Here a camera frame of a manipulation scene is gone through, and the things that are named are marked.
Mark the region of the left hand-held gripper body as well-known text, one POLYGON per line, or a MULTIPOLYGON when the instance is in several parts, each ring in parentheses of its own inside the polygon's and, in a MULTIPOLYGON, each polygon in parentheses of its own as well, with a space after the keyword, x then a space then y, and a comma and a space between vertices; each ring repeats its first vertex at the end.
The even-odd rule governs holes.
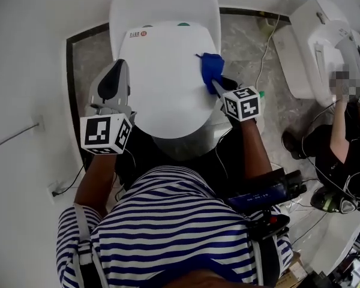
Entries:
POLYGON ((118 155, 125 150, 136 112, 129 106, 93 105, 80 118, 80 146, 94 155, 118 155))

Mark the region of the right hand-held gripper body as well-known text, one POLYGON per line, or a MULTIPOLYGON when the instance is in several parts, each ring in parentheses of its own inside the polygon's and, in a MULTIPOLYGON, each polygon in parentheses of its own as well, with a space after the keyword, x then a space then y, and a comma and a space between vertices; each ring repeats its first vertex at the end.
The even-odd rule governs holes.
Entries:
POLYGON ((253 86, 226 92, 222 100, 226 115, 237 121, 246 121, 261 115, 260 94, 253 86))

